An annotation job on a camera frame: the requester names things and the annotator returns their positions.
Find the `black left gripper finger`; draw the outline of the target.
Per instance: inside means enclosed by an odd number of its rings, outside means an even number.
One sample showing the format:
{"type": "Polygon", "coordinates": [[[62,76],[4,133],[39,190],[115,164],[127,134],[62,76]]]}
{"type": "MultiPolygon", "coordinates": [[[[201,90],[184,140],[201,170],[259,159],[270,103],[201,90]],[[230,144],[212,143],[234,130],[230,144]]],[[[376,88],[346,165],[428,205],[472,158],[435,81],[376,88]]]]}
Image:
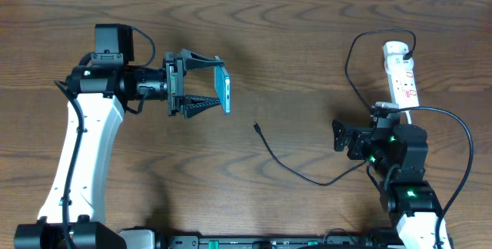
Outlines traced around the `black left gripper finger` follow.
{"type": "Polygon", "coordinates": [[[185,71],[201,70],[224,65],[224,61],[216,58],[207,58],[187,49],[181,50],[183,67],[185,71]]]}
{"type": "Polygon", "coordinates": [[[184,115],[185,119],[188,119],[220,104],[218,98],[200,95],[184,95],[180,99],[180,113],[184,115]]]}

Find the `blue screen Galaxy smartphone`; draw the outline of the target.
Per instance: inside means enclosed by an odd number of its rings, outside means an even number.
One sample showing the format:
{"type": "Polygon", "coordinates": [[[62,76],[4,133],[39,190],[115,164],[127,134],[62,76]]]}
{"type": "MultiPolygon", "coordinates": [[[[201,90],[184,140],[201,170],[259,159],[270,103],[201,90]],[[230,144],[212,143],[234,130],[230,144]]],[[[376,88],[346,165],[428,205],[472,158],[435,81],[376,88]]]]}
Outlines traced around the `blue screen Galaxy smartphone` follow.
{"type": "Polygon", "coordinates": [[[214,88],[226,115],[231,113],[231,79],[224,64],[214,67],[214,88]]]}

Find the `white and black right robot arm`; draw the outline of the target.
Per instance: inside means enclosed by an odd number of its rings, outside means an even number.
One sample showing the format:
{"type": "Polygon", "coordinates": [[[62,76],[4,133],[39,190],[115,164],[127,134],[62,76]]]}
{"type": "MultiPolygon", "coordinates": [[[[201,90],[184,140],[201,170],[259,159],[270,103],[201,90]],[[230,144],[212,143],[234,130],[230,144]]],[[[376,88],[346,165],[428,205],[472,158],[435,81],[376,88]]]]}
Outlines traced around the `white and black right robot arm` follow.
{"type": "Polygon", "coordinates": [[[347,149],[351,160],[365,160],[381,177],[374,181],[380,203],[391,220],[390,228],[369,231],[365,243],[372,247],[452,248],[443,227],[436,229],[442,207],[424,180],[428,153],[427,132],[402,124],[398,116],[378,118],[367,128],[334,120],[334,150],[347,149]]]}

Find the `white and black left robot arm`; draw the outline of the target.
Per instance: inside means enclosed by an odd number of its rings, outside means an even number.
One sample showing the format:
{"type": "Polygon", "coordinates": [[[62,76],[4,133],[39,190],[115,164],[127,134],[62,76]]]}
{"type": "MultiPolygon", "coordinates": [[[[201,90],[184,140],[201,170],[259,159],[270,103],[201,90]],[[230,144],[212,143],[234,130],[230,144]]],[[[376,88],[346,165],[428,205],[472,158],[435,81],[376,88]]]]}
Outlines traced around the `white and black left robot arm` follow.
{"type": "Polygon", "coordinates": [[[119,233],[105,226],[105,189],[111,152],[126,113],[140,114],[146,101],[166,101],[170,116],[191,118],[221,103],[219,98],[186,95],[188,71],[214,69],[219,57],[189,50],[168,53],[160,68],[129,65],[116,54],[95,54],[56,85],[68,99],[68,124],[50,193],[34,224],[20,224],[16,248],[166,248],[166,237],[148,227],[119,233]]]}

